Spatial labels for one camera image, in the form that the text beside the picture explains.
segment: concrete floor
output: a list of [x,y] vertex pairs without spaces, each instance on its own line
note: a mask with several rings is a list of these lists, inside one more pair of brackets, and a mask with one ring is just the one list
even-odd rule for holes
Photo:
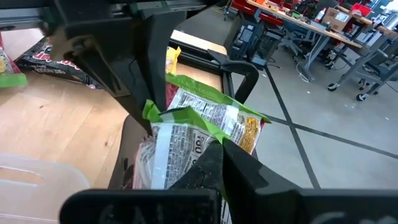
[[[222,44],[230,23],[209,9],[178,29]],[[259,160],[301,187],[398,189],[398,93],[384,86],[357,102],[357,79],[333,93],[326,88],[348,67],[331,71],[315,61],[315,81],[305,83],[290,52],[279,49],[273,58],[282,68],[270,66],[272,75],[260,76],[245,103],[273,121],[257,144]],[[235,89],[242,79],[233,77]]]

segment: chip bag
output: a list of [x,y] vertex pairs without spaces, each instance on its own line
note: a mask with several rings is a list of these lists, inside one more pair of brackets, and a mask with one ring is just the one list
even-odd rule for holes
[[166,82],[168,109],[191,106],[249,154],[252,154],[264,124],[271,123],[263,114],[185,75],[166,74]]
[[166,53],[166,73],[176,73],[177,72],[177,58],[181,53],[181,48],[177,47],[175,50],[172,47],[167,47]]
[[153,137],[140,144],[134,163],[133,189],[168,189],[184,175],[209,144],[227,138],[214,124],[191,107],[160,114],[147,101],[144,118],[150,121]]
[[0,33],[0,88],[26,85],[26,76],[6,55]]

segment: chair wheel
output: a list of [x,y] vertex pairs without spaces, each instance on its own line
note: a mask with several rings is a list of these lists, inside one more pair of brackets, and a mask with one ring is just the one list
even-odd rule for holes
[[336,91],[337,90],[337,86],[335,86],[334,83],[331,83],[328,85],[328,90],[329,91]]
[[358,94],[358,95],[356,95],[356,100],[362,102],[362,101],[366,100],[366,95],[365,94]]

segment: plastic wrapper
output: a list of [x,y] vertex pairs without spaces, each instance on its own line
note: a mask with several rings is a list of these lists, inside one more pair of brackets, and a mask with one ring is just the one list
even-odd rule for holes
[[223,130],[235,144],[252,154],[264,124],[270,123],[264,115],[185,75],[166,74],[166,81],[168,109],[191,106],[202,118]]
[[0,88],[26,85],[26,76],[6,55],[0,33]]
[[[153,137],[139,146],[128,189],[168,189],[181,178],[208,145],[229,138],[252,153],[261,129],[270,121],[217,89],[183,75],[166,74],[168,111],[159,115],[153,103],[144,108]],[[231,223],[226,201],[221,223]]]
[[181,53],[180,47],[174,49],[167,47],[166,53],[166,72],[176,73],[177,72],[177,59]]
[[148,101],[144,118],[153,137],[140,144],[136,155],[133,189],[168,189],[184,175],[215,139],[225,133],[201,118],[191,107],[160,114]]
[[80,68],[78,68],[71,61],[62,60],[55,62],[51,60],[51,49],[51,42],[48,40],[48,38],[43,38],[28,51],[23,53],[16,60],[16,64],[20,68],[33,70],[40,74],[50,75],[72,82],[83,83],[92,89],[102,88],[97,81],[80,70]]

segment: yellow packaging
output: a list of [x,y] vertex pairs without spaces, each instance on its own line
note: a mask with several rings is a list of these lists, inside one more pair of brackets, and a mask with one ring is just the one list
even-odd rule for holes
[[176,50],[172,47],[167,47],[166,53],[166,73],[173,73],[177,72],[177,58],[181,53],[181,48],[178,47]]
[[6,71],[6,64],[4,63],[4,60],[0,58],[0,73]]

